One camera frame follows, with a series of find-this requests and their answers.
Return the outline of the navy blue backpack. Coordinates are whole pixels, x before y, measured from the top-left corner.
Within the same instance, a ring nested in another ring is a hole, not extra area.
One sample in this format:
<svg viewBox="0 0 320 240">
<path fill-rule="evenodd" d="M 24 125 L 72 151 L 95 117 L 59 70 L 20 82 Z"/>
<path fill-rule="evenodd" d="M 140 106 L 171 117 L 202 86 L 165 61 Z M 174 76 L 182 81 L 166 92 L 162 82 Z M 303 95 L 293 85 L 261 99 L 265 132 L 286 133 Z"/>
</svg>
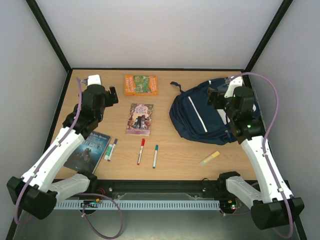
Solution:
<svg viewBox="0 0 320 240">
<path fill-rule="evenodd" d="M 229 97 L 230 108 L 214 109 L 207 105 L 208 88 L 226 93 L 226 78 L 204 81 L 181 91 L 169 110 L 169 117 L 180 137 L 200 143 L 225 145 L 263 136 L 260 110 L 253 90 L 243 85 Z"/>
</svg>

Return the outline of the orange treehouse book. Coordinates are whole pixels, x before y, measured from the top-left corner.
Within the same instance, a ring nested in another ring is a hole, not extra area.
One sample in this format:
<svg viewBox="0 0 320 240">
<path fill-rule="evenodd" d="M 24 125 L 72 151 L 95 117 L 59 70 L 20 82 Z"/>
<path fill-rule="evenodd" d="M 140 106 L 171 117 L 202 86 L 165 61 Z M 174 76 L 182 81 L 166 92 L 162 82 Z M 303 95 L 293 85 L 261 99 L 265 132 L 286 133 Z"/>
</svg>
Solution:
<svg viewBox="0 0 320 240">
<path fill-rule="evenodd" d="M 158 78 L 154 75 L 125 75 L 125 96 L 152 96 L 158 94 Z"/>
</svg>

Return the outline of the pink shrew paperback book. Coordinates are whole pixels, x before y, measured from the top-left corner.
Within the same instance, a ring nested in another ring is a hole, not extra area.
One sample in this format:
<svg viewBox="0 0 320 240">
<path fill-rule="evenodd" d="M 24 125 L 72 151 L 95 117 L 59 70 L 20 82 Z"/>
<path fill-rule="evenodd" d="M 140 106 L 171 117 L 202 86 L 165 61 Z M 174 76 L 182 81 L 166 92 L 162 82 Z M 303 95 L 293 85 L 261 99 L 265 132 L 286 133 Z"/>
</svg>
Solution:
<svg viewBox="0 0 320 240">
<path fill-rule="evenodd" d="M 125 133 L 127 135 L 149 136 L 153 111 L 153 104 L 132 103 Z"/>
</svg>

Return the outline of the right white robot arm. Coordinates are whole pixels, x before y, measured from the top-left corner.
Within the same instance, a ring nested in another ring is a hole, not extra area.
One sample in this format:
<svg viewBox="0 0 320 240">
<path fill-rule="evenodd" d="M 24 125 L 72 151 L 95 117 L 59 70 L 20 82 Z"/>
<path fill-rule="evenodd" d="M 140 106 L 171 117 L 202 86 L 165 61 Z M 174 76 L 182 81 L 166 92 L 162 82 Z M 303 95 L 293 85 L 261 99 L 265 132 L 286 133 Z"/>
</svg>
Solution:
<svg viewBox="0 0 320 240">
<path fill-rule="evenodd" d="M 259 189 L 254 188 L 235 172 L 222 173 L 218 191 L 235 195 L 250 210 L 254 224 L 260 229 L 293 226 L 305 205 L 294 197 L 283 180 L 272 154 L 263 124 L 254 118 L 255 96 L 246 86 L 237 86 L 231 96 L 208 88 L 207 103 L 216 110 L 223 110 L 229 118 L 232 134 L 247 154 L 255 172 Z"/>
</svg>

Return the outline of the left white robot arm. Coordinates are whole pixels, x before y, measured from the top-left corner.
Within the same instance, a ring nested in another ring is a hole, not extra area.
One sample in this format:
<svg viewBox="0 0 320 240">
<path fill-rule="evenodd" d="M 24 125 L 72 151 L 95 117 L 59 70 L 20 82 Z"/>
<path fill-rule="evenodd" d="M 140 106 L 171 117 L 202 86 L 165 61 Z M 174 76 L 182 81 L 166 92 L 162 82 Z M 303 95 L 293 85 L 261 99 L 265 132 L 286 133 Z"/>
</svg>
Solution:
<svg viewBox="0 0 320 240">
<path fill-rule="evenodd" d="M 15 205 L 14 220 L 20 223 L 23 210 L 39 220 L 46 218 L 60 203 L 74 195 L 94 194 L 97 177 L 86 170 L 54 182 L 55 176 L 71 154 L 98 127 L 105 108 L 119 102 L 115 87 L 106 90 L 101 84 L 90 84 L 80 90 L 78 104 L 67 115 L 57 137 L 40 159 L 21 177 L 11 177 L 6 186 Z"/>
</svg>

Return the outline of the purple cap marker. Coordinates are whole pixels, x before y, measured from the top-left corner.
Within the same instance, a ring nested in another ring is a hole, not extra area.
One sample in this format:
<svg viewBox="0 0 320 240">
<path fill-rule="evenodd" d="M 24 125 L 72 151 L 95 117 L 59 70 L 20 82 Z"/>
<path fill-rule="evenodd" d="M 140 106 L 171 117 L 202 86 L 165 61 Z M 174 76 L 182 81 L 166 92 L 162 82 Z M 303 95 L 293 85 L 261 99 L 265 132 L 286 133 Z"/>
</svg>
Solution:
<svg viewBox="0 0 320 240">
<path fill-rule="evenodd" d="M 115 150 L 117 141 L 118 141 L 118 139 L 115 138 L 114 143 L 113 143 L 112 148 L 111 148 L 111 151 L 110 151 L 110 154 L 109 154 L 108 159 L 107 159 L 108 162 L 111 161 L 111 158 L 112 158 L 113 152 L 114 152 L 114 150 Z"/>
</svg>

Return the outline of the green label glue stick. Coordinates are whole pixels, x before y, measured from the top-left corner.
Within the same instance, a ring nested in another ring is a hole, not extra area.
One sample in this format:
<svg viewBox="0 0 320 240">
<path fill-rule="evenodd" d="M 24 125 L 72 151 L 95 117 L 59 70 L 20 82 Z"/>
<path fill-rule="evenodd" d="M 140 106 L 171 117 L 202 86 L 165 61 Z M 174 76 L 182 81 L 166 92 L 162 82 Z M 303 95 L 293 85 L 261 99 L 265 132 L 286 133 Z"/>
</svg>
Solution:
<svg viewBox="0 0 320 240">
<path fill-rule="evenodd" d="M 109 144 L 107 149 L 106 149 L 106 152 L 105 152 L 105 155 L 104 155 L 104 159 L 105 160 L 108 160 L 109 159 L 109 156 L 111 154 L 111 151 L 113 149 L 113 145 L 112 144 Z"/>
</svg>

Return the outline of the red cap marker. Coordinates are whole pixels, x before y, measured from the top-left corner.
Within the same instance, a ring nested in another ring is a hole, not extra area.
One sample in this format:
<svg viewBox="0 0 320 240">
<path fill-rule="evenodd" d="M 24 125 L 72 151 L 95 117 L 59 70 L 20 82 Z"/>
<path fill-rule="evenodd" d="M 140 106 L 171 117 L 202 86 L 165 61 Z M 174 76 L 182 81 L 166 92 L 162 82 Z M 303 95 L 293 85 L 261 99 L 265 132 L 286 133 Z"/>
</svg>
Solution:
<svg viewBox="0 0 320 240">
<path fill-rule="evenodd" d="M 137 160 L 137 165 L 138 166 L 141 163 L 141 158 L 142 158 L 142 154 L 143 154 L 144 145 L 145 145 L 145 139 L 142 138 L 141 145 L 140 145 L 140 151 L 139 151 L 139 155 L 138 155 L 138 160 Z"/>
</svg>

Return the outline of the yellow highlighter pen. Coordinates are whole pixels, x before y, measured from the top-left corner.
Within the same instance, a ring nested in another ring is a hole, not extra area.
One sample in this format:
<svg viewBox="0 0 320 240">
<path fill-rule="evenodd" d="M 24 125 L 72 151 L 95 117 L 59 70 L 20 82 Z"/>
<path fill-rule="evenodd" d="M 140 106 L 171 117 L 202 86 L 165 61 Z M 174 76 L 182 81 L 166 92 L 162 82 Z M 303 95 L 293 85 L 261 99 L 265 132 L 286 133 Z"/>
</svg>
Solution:
<svg viewBox="0 0 320 240">
<path fill-rule="evenodd" d="M 212 161 L 213 159 L 215 159 L 219 155 L 220 155 L 220 152 L 219 151 L 215 151 L 212 154 L 210 154 L 209 156 L 207 156 L 206 158 L 204 158 L 202 161 L 200 161 L 199 164 L 201 166 L 205 166 L 206 164 L 208 164 L 210 161 Z"/>
</svg>

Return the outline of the dark blue Wuthering Heights book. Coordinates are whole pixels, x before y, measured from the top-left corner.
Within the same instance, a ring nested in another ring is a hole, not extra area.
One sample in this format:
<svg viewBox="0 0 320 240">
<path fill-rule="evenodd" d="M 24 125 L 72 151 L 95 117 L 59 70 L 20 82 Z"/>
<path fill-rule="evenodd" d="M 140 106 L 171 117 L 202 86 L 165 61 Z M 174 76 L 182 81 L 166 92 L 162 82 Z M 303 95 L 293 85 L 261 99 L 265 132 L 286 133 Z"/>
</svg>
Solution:
<svg viewBox="0 0 320 240">
<path fill-rule="evenodd" d="M 87 171 L 94 173 L 111 137 L 96 131 L 90 133 L 86 140 L 70 155 L 64 166 L 76 172 Z"/>
</svg>

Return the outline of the green cap marker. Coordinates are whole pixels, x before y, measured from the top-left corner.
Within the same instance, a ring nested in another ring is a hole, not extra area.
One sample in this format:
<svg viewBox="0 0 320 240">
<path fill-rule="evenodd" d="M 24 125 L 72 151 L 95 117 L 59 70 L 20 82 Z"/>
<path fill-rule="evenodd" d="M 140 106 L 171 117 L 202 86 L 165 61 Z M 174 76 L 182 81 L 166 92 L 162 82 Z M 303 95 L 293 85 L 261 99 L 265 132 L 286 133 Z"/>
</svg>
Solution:
<svg viewBox="0 0 320 240">
<path fill-rule="evenodd" d="M 158 151 L 159 151 L 159 145 L 156 144 L 155 145 L 155 152 L 154 152 L 154 157 L 153 157 L 153 164 L 152 164 L 152 168 L 155 169 L 156 168 L 156 164 L 157 164 L 157 157 L 158 157 Z"/>
</svg>

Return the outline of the black aluminium frame rail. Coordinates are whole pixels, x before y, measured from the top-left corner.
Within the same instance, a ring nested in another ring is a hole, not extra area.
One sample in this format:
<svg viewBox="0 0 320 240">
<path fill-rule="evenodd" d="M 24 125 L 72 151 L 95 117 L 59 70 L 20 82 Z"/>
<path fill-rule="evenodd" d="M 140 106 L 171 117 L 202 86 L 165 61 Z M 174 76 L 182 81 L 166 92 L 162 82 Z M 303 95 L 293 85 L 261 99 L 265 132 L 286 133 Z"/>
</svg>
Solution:
<svg viewBox="0 0 320 240">
<path fill-rule="evenodd" d="M 215 180 L 98 180 L 97 194 L 107 197 L 126 193 L 141 194 L 188 194 L 203 198 L 220 198 Z"/>
</svg>

